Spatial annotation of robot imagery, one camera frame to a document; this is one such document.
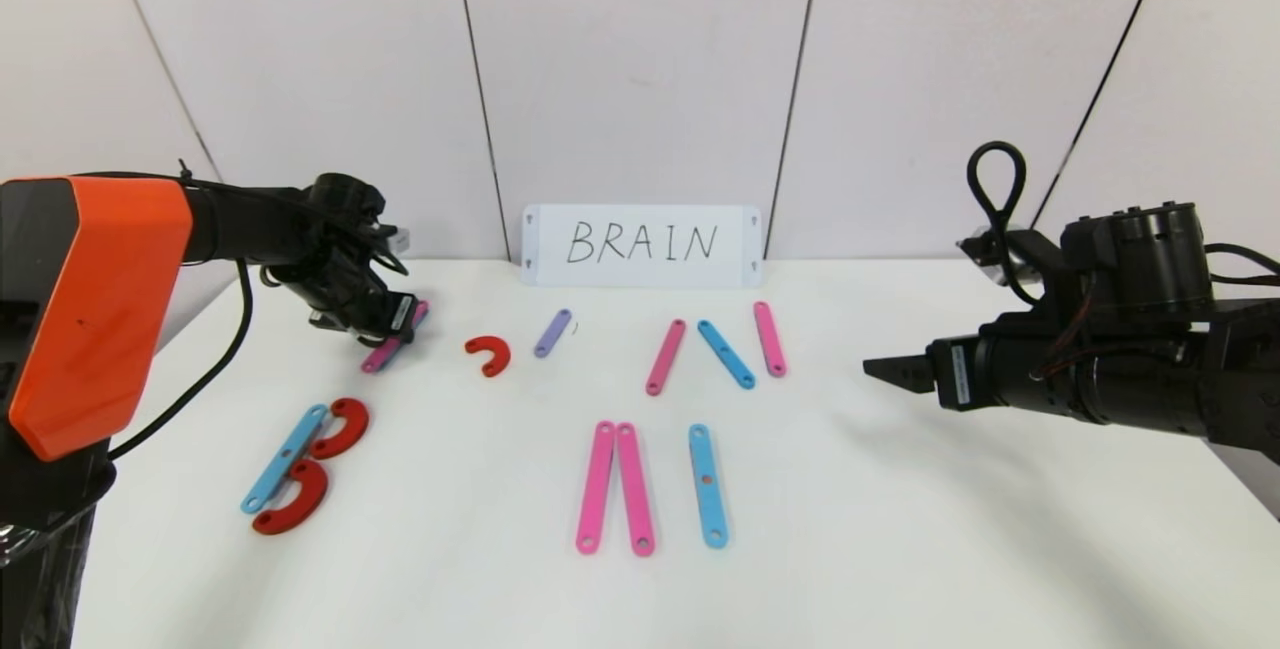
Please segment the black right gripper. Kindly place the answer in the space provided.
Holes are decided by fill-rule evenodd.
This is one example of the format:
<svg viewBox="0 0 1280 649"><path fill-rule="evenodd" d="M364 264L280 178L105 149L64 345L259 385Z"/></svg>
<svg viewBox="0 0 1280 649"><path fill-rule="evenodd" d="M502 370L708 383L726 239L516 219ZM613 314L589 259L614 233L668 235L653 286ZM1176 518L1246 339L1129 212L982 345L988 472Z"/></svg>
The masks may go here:
<svg viewBox="0 0 1280 649"><path fill-rule="evenodd" d="M933 393L936 384L940 405L951 411L1012 407L1080 419L1082 397L1069 373L1033 378L1052 339L1030 326L979 326L970 335L932 342L927 356L864 358L863 370L914 394Z"/></svg>

